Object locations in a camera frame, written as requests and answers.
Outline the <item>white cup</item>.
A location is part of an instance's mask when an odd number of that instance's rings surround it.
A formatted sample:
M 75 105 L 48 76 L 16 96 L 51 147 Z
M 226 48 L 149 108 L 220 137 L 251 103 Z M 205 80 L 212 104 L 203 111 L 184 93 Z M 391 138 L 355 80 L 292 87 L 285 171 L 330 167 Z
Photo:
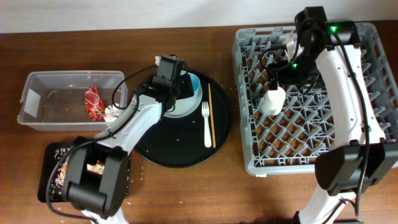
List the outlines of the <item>white cup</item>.
M 276 90 L 267 90 L 263 96 L 261 111 L 270 116 L 278 115 L 284 106 L 286 92 L 283 88 L 277 87 Z

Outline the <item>grey plate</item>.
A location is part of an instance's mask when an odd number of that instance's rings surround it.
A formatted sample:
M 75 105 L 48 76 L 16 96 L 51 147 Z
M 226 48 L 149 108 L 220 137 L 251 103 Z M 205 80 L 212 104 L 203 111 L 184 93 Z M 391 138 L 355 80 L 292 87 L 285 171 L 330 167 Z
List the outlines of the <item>grey plate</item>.
M 201 103 L 202 99 L 202 87 L 199 91 L 197 97 L 189 97 L 181 100 L 177 100 L 175 102 L 175 109 L 173 111 L 168 111 L 164 114 L 164 116 L 168 118 L 181 118 L 187 116 L 194 112 Z

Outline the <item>light blue cup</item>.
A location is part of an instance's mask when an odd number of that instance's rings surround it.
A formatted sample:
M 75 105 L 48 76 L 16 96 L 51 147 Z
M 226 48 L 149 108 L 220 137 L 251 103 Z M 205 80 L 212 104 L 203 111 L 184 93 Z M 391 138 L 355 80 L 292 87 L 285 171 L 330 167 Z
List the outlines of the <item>light blue cup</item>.
M 192 87 L 193 87 L 193 92 L 194 92 L 193 97 L 196 98 L 201 89 L 200 79 L 193 73 L 189 73 L 189 75 L 190 75 L 190 78 L 192 81 Z

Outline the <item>pink bowl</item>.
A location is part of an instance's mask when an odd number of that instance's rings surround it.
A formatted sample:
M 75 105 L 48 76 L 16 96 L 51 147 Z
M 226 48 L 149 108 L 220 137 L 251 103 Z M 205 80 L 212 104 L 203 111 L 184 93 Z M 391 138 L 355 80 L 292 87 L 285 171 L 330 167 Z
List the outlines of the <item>pink bowl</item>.
M 284 44 L 286 46 L 285 52 L 287 54 L 288 61 L 290 62 L 292 60 L 295 60 L 294 53 L 295 53 L 297 41 L 294 40 L 294 36 L 292 33 L 287 34 L 287 37 L 284 40 Z

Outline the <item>white plastic fork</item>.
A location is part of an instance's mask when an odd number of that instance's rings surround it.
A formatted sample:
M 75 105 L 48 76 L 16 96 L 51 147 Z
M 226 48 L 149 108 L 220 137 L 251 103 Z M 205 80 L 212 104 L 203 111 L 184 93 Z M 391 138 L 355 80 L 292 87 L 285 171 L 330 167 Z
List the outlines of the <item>white plastic fork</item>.
M 210 107 L 207 101 L 204 101 L 201 105 L 201 113 L 204 119 L 204 143 L 205 147 L 211 147 L 211 133 L 209 126 L 209 116 L 210 116 Z

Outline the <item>wooden chopstick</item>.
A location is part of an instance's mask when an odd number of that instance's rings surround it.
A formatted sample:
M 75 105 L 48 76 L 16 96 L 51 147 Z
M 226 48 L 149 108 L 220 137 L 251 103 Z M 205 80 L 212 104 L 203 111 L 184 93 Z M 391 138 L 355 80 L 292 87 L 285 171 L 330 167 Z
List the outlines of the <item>wooden chopstick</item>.
M 208 99 L 209 99 L 209 110 L 210 110 L 210 124 L 211 124 L 211 136 L 213 148 L 216 148 L 216 134 L 215 134 L 215 124 L 213 116 L 213 105 L 212 105 L 212 95 L 211 95 L 211 84 L 208 84 Z

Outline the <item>white tissue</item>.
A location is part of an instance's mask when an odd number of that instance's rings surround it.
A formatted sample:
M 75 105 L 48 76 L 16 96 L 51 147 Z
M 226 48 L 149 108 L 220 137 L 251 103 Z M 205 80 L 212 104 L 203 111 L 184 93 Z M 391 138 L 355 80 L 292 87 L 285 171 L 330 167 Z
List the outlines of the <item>white tissue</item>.
M 104 120 L 106 122 L 114 122 L 118 119 L 119 117 L 119 109 L 116 107 L 116 105 L 109 105 L 108 107 L 105 108 L 105 114 L 104 114 Z

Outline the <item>red snack wrapper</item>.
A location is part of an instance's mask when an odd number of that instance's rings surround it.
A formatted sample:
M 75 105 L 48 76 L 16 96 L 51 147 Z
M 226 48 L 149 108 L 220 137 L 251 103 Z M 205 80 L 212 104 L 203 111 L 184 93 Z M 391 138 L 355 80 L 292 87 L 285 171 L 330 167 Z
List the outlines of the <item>red snack wrapper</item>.
M 104 121 L 105 106 L 99 96 L 96 85 L 85 91 L 85 106 L 88 116 L 92 121 Z

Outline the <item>rice and food scraps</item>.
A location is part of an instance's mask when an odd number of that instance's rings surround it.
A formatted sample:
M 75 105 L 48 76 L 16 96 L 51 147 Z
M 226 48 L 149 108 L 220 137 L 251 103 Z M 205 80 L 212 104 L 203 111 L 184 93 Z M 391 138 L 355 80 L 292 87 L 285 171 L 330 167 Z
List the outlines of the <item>rice and food scraps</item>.
M 53 168 L 57 165 L 59 160 L 70 150 L 69 147 L 61 147 L 55 150 L 54 155 L 50 157 L 50 162 L 52 162 L 52 166 L 50 167 L 50 173 L 52 173 Z M 60 168 L 57 169 L 55 177 L 50 184 L 50 201 L 51 202 L 62 202 L 62 189 L 65 180 L 65 175 L 67 171 L 68 158 L 62 162 Z M 94 172 L 98 174 L 100 177 L 104 171 L 104 165 L 99 161 L 95 165 L 87 164 L 86 169 L 90 172 Z

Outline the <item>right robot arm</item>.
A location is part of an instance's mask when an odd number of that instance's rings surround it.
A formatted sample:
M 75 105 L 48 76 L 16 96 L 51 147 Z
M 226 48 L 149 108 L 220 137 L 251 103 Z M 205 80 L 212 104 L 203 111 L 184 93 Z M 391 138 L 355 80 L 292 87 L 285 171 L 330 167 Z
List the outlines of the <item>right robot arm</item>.
M 268 72 L 298 72 L 314 63 L 326 86 L 335 127 L 334 148 L 315 160 L 317 187 L 293 223 L 333 223 L 350 203 L 359 214 L 361 195 L 378 184 L 397 161 L 377 122 L 361 68 L 354 22 L 296 19 L 297 47 L 289 62 Z

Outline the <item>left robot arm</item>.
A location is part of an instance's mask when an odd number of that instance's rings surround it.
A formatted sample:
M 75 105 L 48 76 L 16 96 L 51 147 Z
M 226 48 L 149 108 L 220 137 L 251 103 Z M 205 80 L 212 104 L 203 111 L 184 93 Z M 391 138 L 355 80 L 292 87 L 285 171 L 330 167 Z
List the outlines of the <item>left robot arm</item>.
M 193 96 L 187 63 L 163 55 L 157 73 L 134 90 L 129 106 L 93 139 L 78 138 L 68 161 L 62 198 L 92 223 L 126 223 L 121 205 L 129 187 L 129 156 L 145 132 L 176 100 Z

